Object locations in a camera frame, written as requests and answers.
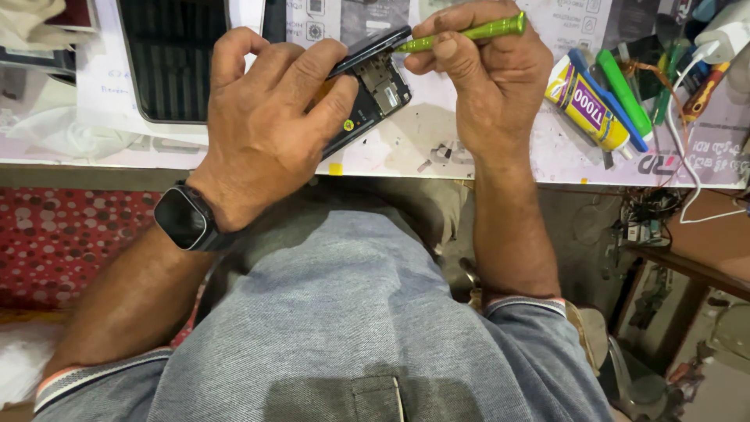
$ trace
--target red fabric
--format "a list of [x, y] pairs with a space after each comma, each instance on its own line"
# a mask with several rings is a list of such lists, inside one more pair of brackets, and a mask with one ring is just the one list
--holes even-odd
[[0, 306], [67, 308], [153, 221], [155, 192], [0, 188]]

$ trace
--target green screwdriver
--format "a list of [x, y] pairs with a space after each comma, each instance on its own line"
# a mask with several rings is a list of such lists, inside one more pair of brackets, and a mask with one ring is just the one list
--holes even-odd
[[[466, 31], [462, 31], [461, 34], [466, 35], [470, 40], [478, 40], [510, 34], [522, 35], [524, 31], [526, 31], [526, 12], [521, 12], [514, 17], [506, 17], [501, 20], [485, 23], [476, 28], [467, 29]], [[417, 53], [419, 51], [432, 50], [432, 40], [434, 38], [435, 36], [431, 35], [407, 41], [396, 47], [395, 52]]]

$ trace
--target glue tube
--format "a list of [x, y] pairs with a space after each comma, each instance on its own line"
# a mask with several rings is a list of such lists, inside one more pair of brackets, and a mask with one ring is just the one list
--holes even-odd
[[617, 151], [628, 160], [633, 158], [627, 150], [630, 140], [627, 129], [581, 77], [567, 55], [552, 68], [544, 96], [573, 119], [604, 151]]

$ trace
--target watch face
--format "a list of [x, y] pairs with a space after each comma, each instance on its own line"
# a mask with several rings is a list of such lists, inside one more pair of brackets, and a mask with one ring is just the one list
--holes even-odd
[[206, 219], [185, 197], [172, 188], [161, 197], [154, 218], [170, 239], [182, 249], [190, 249], [206, 232]]

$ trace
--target blue pry tool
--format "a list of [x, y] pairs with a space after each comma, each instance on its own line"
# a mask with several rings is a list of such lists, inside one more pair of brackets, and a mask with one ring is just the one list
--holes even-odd
[[578, 48], [571, 48], [570, 51], [568, 51], [568, 57], [570, 58], [570, 62], [573, 64], [573, 66], [575, 66], [575, 70], [577, 70], [578, 73], [583, 76], [583, 79], [586, 81], [586, 83], [591, 85], [591, 89], [593, 89], [594, 92], [601, 98], [601, 101], [604, 103], [604, 105], [607, 106], [612, 111], [612, 114], [614, 114], [614, 116], [622, 122], [622, 125], [625, 126], [625, 129], [630, 134], [630, 142], [633, 144], [635, 149], [638, 152], [648, 152], [649, 147], [644, 142], [641, 134], [638, 133], [638, 131], [635, 129], [633, 122], [630, 120], [627, 113], [625, 113], [625, 111], [622, 109], [623, 107], [619, 102], [617, 102], [617, 99], [615, 99], [614, 95], [612, 95], [611, 92], [605, 91], [602, 87], [600, 87], [589, 73], [589, 65], [586, 61], [584, 53]]

